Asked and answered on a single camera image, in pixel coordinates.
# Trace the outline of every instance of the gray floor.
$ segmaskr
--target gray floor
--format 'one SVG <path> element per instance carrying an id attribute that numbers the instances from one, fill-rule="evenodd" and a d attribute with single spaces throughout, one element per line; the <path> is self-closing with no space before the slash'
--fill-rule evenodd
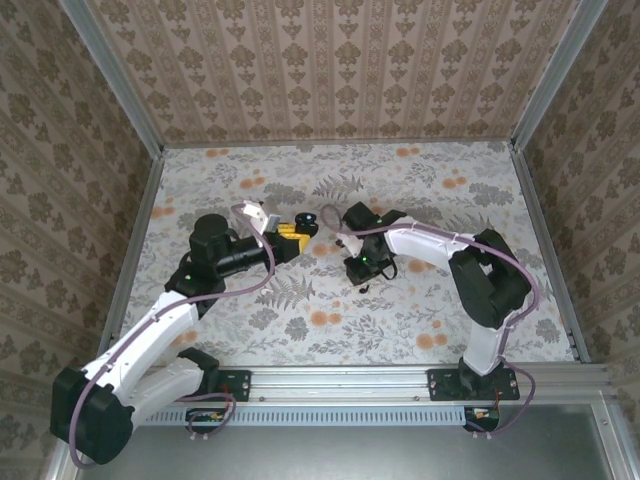
<path id="1" fill-rule="evenodd" d="M 612 478 L 589 407 L 535 407 L 513 430 L 460 427 L 233 427 L 207 441 L 142 428 L 98 479 L 600 480 Z"/>

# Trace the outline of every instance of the black mounting bracket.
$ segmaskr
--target black mounting bracket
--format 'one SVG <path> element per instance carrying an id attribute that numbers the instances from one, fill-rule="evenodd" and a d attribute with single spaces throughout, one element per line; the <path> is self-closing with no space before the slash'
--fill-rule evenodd
<path id="1" fill-rule="evenodd" d="M 432 402 L 454 400 L 495 401 L 519 400 L 520 389 L 516 374 L 510 368 L 498 365 L 491 373 L 480 376 L 472 372 L 462 359 L 458 368 L 427 370 L 429 396 Z"/>
<path id="2" fill-rule="evenodd" d="M 251 370 L 220 370 L 220 362 L 218 360 L 193 347 L 183 350 L 178 354 L 178 357 L 191 360 L 204 372 L 198 390 L 190 396 L 195 397 L 207 393 L 229 393 L 238 402 L 249 401 Z"/>

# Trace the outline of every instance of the wall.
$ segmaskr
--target wall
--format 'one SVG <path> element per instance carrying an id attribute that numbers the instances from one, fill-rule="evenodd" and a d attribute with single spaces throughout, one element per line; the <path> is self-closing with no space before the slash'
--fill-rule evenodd
<path id="1" fill-rule="evenodd" d="M 640 2 L 609 2 L 525 155 L 590 353 L 638 439 Z"/>
<path id="2" fill-rule="evenodd" d="M 506 139 L 576 0 L 90 0 L 172 146 Z"/>
<path id="3" fill-rule="evenodd" d="M 56 1 L 0 7 L 0 478 L 37 478 L 51 382 L 95 353 L 150 160 Z"/>

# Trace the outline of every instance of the wire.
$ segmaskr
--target wire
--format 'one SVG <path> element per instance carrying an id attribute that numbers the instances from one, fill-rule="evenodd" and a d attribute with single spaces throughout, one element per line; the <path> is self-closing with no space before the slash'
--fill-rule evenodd
<path id="1" fill-rule="evenodd" d="M 335 213 L 336 217 L 338 218 L 338 225 L 332 225 L 328 220 L 327 220 L 327 211 L 331 210 L 332 212 Z M 533 400 L 533 396 L 535 394 L 536 391 L 536 381 L 533 378 L 533 375 L 531 375 L 529 372 L 523 370 L 520 367 L 516 367 L 515 365 L 509 363 L 507 361 L 507 359 L 504 357 L 504 350 L 506 348 L 507 345 L 507 340 L 509 338 L 509 334 L 514 330 L 514 328 L 516 327 L 516 325 L 518 325 L 522 320 L 524 320 L 524 318 L 529 315 L 531 312 L 533 312 L 534 310 L 536 310 L 538 308 L 538 306 L 540 305 L 540 288 L 538 287 L 538 283 L 535 281 L 535 279 L 533 278 L 533 275 L 531 275 L 531 273 L 529 273 L 529 271 L 524 268 L 520 262 L 518 262 L 516 259 L 510 257 L 509 255 L 507 255 L 504 252 L 501 252 L 500 250 L 496 250 L 495 248 L 492 247 L 488 247 L 486 245 L 483 245 L 481 243 L 475 242 L 474 240 L 468 239 L 466 237 L 462 237 L 457 233 L 453 233 L 453 232 L 447 232 L 446 230 L 441 230 L 437 227 L 432 227 L 430 225 L 425 225 L 423 223 L 419 223 L 419 222 L 412 222 L 412 223 L 394 223 L 393 225 L 388 225 L 388 226 L 384 226 L 384 227 L 378 227 L 378 228 L 372 228 L 369 230 L 358 230 L 358 231 L 351 231 L 351 230 L 346 230 L 342 228 L 342 216 L 340 214 L 340 210 L 338 210 L 338 208 L 335 205 L 324 205 L 321 209 L 320 209 L 320 219 L 322 220 L 322 223 L 324 223 L 327 228 L 329 228 L 330 230 L 332 230 L 334 233 L 341 233 L 343 235 L 370 235 L 373 233 L 383 233 L 383 232 L 388 232 L 388 231 L 392 231 L 392 230 L 404 230 L 404 229 L 409 229 L 409 230 L 421 230 L 423 232 L 427 232 L 430 233 L 432 235 L 437 235 L 439 237 L 445 238 L 447 240 L 453 240 L 454 242 L 460 242 L 460 243 L 464 243 L 470 247 L 474 247 L 477 248 L 483 252 L 486 253 L 490 253 L 491 255 L 494 255 L 504 261 L 506 261 L 507 263 L 511 264 L 514 268 L 516 268 L 529 282 L 529 284 L 531 285 L 531 291 L 533 292 L 533 299 L 531 300 L 531 303 L 529 304 L 529 306 L 527 306 L 527 308 L 525 310 L 523 310 L 522 312 L 516 314 L 512 319 L 508 320 L 505 323 L 505 329 L 504 329 L 504 333 L 502 334 L 502 339 L 500 341 L 500 345 L 498 347 L 498 359 L 507 367 L 507 368 L 511 368 L 513 371 L 520 373 L 522 375 L 524 375 L 525 377 L 527 377 L 529 379 L 529 381 L 531 382 L 531 389 L 529 391 L 529 395 L 527 395 L 527 398 L 525 399 L 524 403 L 522 404 L 522 408 L 520 409 L 520 411 L 516 414 L 515 417 L 513 417 L 511 419 L 511 421 L 509 421 L 509 423 L 507 423 L 505 426 L 498 428 L 497 430 L 494 430 L 493 432 L 486 432 L 487 436 L 489 436 L 489 433 L 491 433 L 491 435 L 497 435 L 500 433 L 503 433 L 505 431 L 507 431 L 508 429 L 510 429 L 514 423 L 522 416 L 522 414 L 529 408 L 529 405 L 531 404 L 531 401 Z M 479 431 L 484 432 L 485 430 L 482 427 L 479 427 L 478 425 L 475 424 L 471 424 L 469 423 L 472 427 L 477 428 Z"/>
<path id="2" fill-rule="evenodd" d="M 220 422 L 216 428 L 209 432 L 207 435 L 217 435 L 220 431 L 229 423 L 229 421 L 233 418 L 233 415 L 236 413 L 236 397 L 231 395 L 230 393 L 206 393 L 204 395 L 197 395 L 193 397 L 181 397 L 178 399 L 179 402 L 197 402 L 199 400 L 209 400 L 211 398 L 224 398 L 227 402 L 231 401 L 231 411 L 225 416 L 225 418 Z M 191 438 L 195 438 L 197 435 L 196 432 L 193 431 L 193 422 L 196 418 L 202 417 L 203 415 L 211 415 L 213 411 L 202 411 L 202 412 L 194 412 L 189 417 L 189 423 L 187 424 L 187 430 L 191 434 Z"/>
<path id="3" fill-rule="evenodd" d="M 498 389 L 496 388 L 496 403 L 493 406 L 494 409 L 496 409 L 496 411 L 498 412 L 498 416 L 500 415 L 500 392 L 498 391 Z"/>
<path id="4" fill-rule="evenodd" d="M 182 305 L 192 304 L 192 303 L 196 303 L 196 302 L 202 302 L 202 301 L 206 301 L 206 300 L 214 300 L 214 299 L 218 299 L 218 298 L 227 298 L 227 297 L 233 297 L 233 296 L 238 296 L 238 295 L 244 295 L 245 293 L 251 293 L 251 292 L 254 292 L 256 290 L 259 290 L 262 287 L 264 287 L 269 282 L 269 280 L 271 280 L 271 277 L 273 277 L 273 275 L 275 274 L 276 260 L 275 260 L 275 257 L 273 256 L 273 251 L 271 250 L 271 248 L 269 248 L 270 247 L 269 246 L 269 242 L 267 241 L 267 239 L 262 234 L 260 234 L 260 232 L 258 230 L 256 230 L 254 228 L 253 225 L 251 225 L 251 222 L 244 217 L 244 215 L 242 214 L 242 211 L 241 211 L 242 208 L 244 208 L 244 204 L 234 205 L 233 207 L 231 207 L 231 211 L 238 217 L 238 220 L 241 223 L 243 223 L 249 229 L 249 231 L 254 236 L 254 238 L 260 244 L 265 246 L 265 251 L 267 252 L 267 257 L 269 259 L 269 268 L 268 268 L 268 271 L 267 271 L 267 275 L 260 282 L 258 282 L 257 284 L 253 285 L 252 287 L 242 288 L 240 290 L 233 290 L 233 291 L 230 291 L 230 292 L 220 292 L 220 293 L 211 293 L 211 294 L 207 294 L 207 295 L 198 295 L 196 297 L 185 298 L 183 300 L 179 300 L 179 301 L 174 302 L 174 303 L 172 303 L 170 305 L 167 305 L 166 307 L 160 309 L 155 314 L 153 314 L 145 323 L 142 324 L 142 326 L 140 328 L 138 328 L 136 331 L 134 331 L 131 334 L 131 336 L 129 336 L 124 342 L 122 342 L 122 345 L 120 345 L 120 347 L 111 355 L 111 357 L 109 358 L 109 361 L 107 363 L 105 363 L 98 370 L 98 372 L 89 380 L 87 385 L 84 387 L 84 389 L 80 393 L 80 396 L 78 397 L 78 401 L 76 402 L 76 405 L 73 408 L 73 412 L 71 414 L 71 422 L 69 424 L 69 453 L 71 455 L 71 461 L 73 462 L 73 464 L 78 469 L 86 470 L 88 468 L 92 468 L 92 467 L 97 466 L 96 463 L 84 463 L 84 462 L 82 462 L 82 460 L 80 460 L 80 457 L 78 455 L 78 450 L 76 448 L 77 447 L 76 435 L 77 435 L 77 430 L 78 430 L 78 420 L 80 418 L 80 412 L 82 410 L 82 407 L 84 406 L 84 403 L 85 403 L 87 397 L 89 396 L 89 393 L 91 392 L 91 389 L 97 384 L 98 380 L 100 380 L 100 378 L 105 373 L 107 373 L 108 371 L 110 371 L 113 368 L 113 366 L 115 365 L 115 362 L 118 360 L 118 358 L 127 350 L 127 348 L 129 348 L 129 346 L 140 335 L 142 335 L 145 332 L 145 330 L 147 330 L 147 328 L 149 328 L 155 322 L 159 321 L 162 318 L 163 315 L 169 313 L 174 308 L 180 307 Z"/>

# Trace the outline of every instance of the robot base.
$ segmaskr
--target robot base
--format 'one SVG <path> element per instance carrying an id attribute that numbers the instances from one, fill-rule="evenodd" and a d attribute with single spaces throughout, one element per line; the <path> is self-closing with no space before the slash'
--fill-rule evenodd
<path id="1" fill-rule="evenodd" d="M 519 400 L 520 390 L 516 374 L 499 364 L 491 373 L 480 376 L 473 372 L 462 359 L 458 368 L 436 368 L 427 370 L 429 395 L 432 402 L 453 400 Z"/>

